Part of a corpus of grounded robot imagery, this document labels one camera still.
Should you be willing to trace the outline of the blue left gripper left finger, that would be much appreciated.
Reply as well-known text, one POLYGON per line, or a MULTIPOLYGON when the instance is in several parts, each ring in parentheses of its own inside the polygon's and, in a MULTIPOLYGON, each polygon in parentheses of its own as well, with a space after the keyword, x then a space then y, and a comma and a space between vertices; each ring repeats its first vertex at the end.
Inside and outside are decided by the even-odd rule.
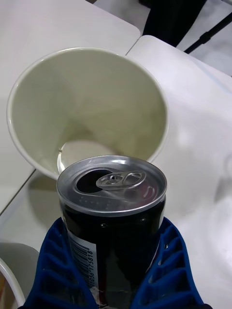
POLYGON ((48 230, 24 309, 97 309, 94 297, 74 265, 62 219, 48 230))

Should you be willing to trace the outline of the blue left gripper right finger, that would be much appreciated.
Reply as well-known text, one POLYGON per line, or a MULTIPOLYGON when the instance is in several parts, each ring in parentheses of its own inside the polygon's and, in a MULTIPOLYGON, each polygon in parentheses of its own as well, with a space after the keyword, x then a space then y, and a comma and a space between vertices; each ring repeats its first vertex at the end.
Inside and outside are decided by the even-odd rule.
POLYGON ((149 248, 134 241, 129 252, 135 284, 131 309, 193 309, 204 305, 191 272, 186 244, 175 225, 163 218, 159 239, 149 248))

